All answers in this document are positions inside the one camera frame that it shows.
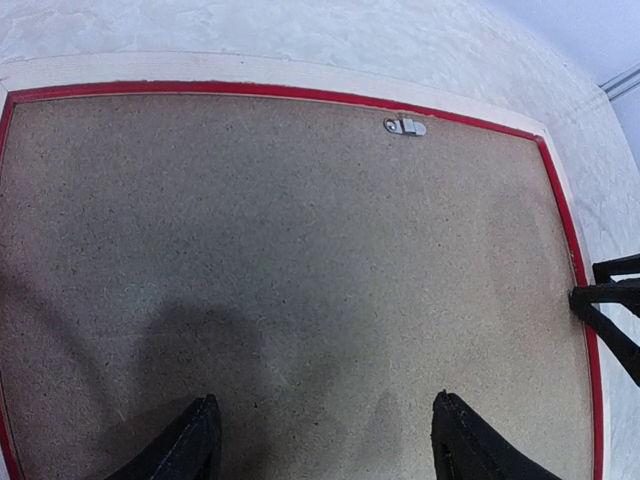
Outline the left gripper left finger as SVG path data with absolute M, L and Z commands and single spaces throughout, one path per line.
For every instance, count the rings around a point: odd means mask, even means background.
M 222 427 L 216 397 L 194 399 L 137 456 L 118 479 L 218 479 Z

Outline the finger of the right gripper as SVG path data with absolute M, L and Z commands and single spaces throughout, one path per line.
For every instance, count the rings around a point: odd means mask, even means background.
M 604 341 L 615 358 L 639 384 L 639 345 L 600 312 L 595 304 L 619 304 L 639 317 L 639 283 L 611 282 L 576 286 L 569 292 L 570 309 Z
M 638 275 L 639 268 L 639 254 L 594 263 L 592 266 L 597 284 L 611 283 L 614 276 Z

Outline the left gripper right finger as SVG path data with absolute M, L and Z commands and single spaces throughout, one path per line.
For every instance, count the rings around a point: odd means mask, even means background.
M 438 479 L 553 479 L 518 451 L 461 397 L 441 391 L 433 402 L 432 450 Z

